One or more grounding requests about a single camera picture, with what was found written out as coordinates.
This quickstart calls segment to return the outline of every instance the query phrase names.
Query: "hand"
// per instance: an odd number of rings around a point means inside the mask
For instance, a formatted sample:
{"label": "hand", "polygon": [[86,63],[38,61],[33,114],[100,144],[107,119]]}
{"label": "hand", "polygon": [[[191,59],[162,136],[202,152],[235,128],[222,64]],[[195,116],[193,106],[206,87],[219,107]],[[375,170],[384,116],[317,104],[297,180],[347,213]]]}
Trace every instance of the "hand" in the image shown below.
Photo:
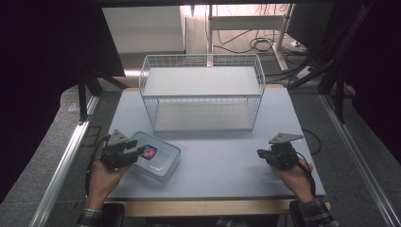
{"label": "hand", "polygon": [[107,196],[117,187],[124,173],[129,168],[129,166],[124,166],[118,170],[111,170],[105,167],[99,160],[94,161],[86,207],[101,210]]}
{"label": "hand", "polygon": [[[310,171],[312,171],[313,165],[307,164],[305,159],[300,159],[299,161],[304,167],[307,168],[309,166]],[[288,170],[279,170],[271,166],[271,169],[281,178],[284,185],[295,194],[300,203],[308,203],[315,200],[311,192],[310,183],[299,167],[294,166]]]}

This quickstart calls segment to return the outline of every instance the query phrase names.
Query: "floor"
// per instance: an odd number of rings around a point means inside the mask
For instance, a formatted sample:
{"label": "floor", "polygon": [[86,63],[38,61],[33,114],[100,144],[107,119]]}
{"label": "floor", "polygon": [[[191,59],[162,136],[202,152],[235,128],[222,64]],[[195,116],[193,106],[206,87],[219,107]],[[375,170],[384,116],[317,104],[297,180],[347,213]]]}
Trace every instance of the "floor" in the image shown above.
{"label": "floor", "polygon": [[[259,13],[259,6],[250,9],[250,12]],[[204,11],[201,14],[187,19],[186,53],[205,53],[206,34],[204,30]],[[231,7],[225,13],[234,13]],[[241,31],[220,32],[222,41],[229,41]],[[249,48],[249,41],[256,34],[272,38],[272,31],[250,31],[232,42],[224,45],[236,51]],[[213,34],[214,44],[219,44],[218,32]],[[303,47],[291,46],[292,40],[286,36],[284,47],[293,51],[303,52]],[[260,46],[269,48],[269,44]],[[215,47],[215,53],[227,53],[226,50]],[[288,66],[296,68],[305,59],[303,55],[288,53]],[[121,55],[126,72],[140,70],[143,58],[146,54]],[[271,51],[260,54],[267,82],[288,85],[288,75],[280,74],[278,64]],[[131,87],[137,87],[136,77],[119,79]],[[317,85],[320,77],[317,77],[296,90],[289,91],[294,109],[305,129],[306,141],[311,152],[316,152],[313,159],[319,171],[323,186],[326,190],[326,200],[331,203],[333,216],[342,226],[398,226],[391,225],[383,218],[378,205],[381,201],[375,200],[375,192],[369,189],[369,183],[362,177],[357,161],[353,158],[352,151],[340,136],[335,122],[324,106],[323,98],[317,93]],[[119,91],[110,83],[100,80],[103,88],[108,91]],[[104,99],[118,99],[117,96],[106,93]],[[0,205],[1,226],[28,226],[36,209],[44,195],[44,192],[57,169],[60,159],[68,145],[79,119],[77,108],[78,88],[72,87],[61,96],[61,108],[56,116],[48,134],[43,139],[37,152],[32,158],[26,170],[18,182],[9,192],[5,202]],[[344,102],[345,127],[352,135],[353,141],[360,150],[364,162],[372,172],[372,176],[380,186],[386,198],[392,205],[395,214],[401,213],[401,182],[397,180],[401,174],[401,166],[393,159],[386,147],[380,142],[369,127],[360,119],[352,106],[352,97]],[[79,175],[68,178],[73,180],[66,183],[67,189],[63,189],[55,205],[55,210],[60,211],[51,214],[46,226],[71,226],[75,223],[83,206],[82,182]],[[142,218],[127,218],[124,226],[144,226]],[[280,217],[279,226],[284,226],[284,217]]]}

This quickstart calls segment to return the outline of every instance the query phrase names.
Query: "metal frame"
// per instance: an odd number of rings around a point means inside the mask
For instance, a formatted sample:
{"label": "metal frame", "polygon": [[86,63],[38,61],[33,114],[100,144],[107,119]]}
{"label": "metal frame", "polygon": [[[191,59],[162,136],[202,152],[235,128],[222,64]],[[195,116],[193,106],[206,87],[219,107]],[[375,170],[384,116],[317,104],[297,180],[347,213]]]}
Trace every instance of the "metal frame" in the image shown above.
{"label": "metal frame", "polygon": [[344,119],[342,116],[342,102],[343,102],[343,87],[344,87],[344,78],[341,74],[340,65],[342,64],[342,59],[348,46],[354,40],[355,35],[359,27],[362,25],[365,17],[368,15],[369,11],[371,10],[375,0],[367,3],[365,6],[363,3],[360,3],[360,7],[357,12],[357,17],[355,21],[351,24],[351,27],[347,31],[345,38],[340,44],[339,49],[337,50],[336,54],[332,58],[333,64],[329,67],[326,74],[324,74],[321,82],[318,86],[318,91],[320,94],[327,94],[330,92],[331,88],[337,83],[337,98],[336,98],[336,108],[335,113],[336,116],[339,118],[341,123],[344,123]]}
{"label": "metal frame", "polygon": [[[79,124],[83,124],[87,120],[88,117],[88,110],[86,108],[86,87],[88,87],[92,96],[100,96],[103,93],[103,88],[100,85],[97,77],[95,76],[97,72],[89,72],[89,70],[83,68],[81,74],[79,75],[78,79],[78,95],[79,95],[79,107],[80,107],[80,114],[79,114]],[[110,82],[112,85],[120,88],[121,90],[129,88],[128,85],[114,79],[112,77],[107,77],[99,73],[101,78]]]}
{"label": "metal frame", "polygon": [[35,215],[33,216],[32,221],[29,226],[45,226],[47,219],[50,216],[50,213],[53,209],[53,206],[56,202],[56,199],[61,191],[65,178],[67,177],[70,166],[74,161],[74,157],[79,148],[79,144],[88,128],[91,115],[95,110],[95,106],[98,102],[99,98],[96,96],[92,96],[88,103],[88,118],[85,122],[81,122],[77,125],[70,142],[61,157],[59,166],[57,167],[53,178],[50,181],[46,191],[44,192],[44,196],[39,204]]}
{"label": "metal frame", "polygon": [[395,214],[392,203],[383,188],[377,182],[372,170],[365,162],[351,133],[347,130],[346,125],[342,124],[339,119],[336,118],[336,113],[334,112],[335,108],[329,95],[321,95],[321,100],[387,225],[393,227],[401,226],[400,218]]}
{"label": "metal frame", "polygon": [[[351,0],[291,0],[291,3],[342,3]],[[81,0],[61,0],[62,4],[82,4]],[[121,7],[160,7],[160,6],[187,6],[187,5],[239,5],[239,4],[287,4],[285,0],[99,0],[93,4],[99,4],[103,8]]]}
{"label": "metal frame", "polygon": [[213,17],[213,5],[209,5],[207,54],[213,54],[213,30],[243,30],[243,29],[279,29],[277,43],[272,44],[274,55],[281,71],[288,71],[286,60],[281,53],[281,45],[287,30],[293,4],[289,4],[284,16],[216,16]]}

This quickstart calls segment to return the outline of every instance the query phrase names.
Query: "plastic container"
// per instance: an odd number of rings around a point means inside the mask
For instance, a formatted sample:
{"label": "plastic container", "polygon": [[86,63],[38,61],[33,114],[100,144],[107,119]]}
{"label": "plastic container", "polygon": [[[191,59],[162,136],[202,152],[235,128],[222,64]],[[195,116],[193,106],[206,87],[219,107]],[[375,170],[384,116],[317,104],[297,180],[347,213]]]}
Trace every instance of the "plastic container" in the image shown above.
{"label": "plastic container", "polygon": [[137,140],[138,148],[147,146],[144,154],[138,157],[131,168],[158,182],[167,181],[180,162],[181,150],[141,131],[136,132],[131,139]]}

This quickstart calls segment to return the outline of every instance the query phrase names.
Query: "wire basket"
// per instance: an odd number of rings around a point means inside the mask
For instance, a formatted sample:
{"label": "wire basket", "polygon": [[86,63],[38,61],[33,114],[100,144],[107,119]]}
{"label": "wire basket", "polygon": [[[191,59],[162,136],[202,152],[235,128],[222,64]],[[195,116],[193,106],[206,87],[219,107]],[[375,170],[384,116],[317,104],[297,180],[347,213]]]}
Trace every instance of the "wire basket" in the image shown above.
{"label": "wire basket", "polygon": [[149,55],[139,89],[155,131],[251,131],[265,75],[255,54]]}

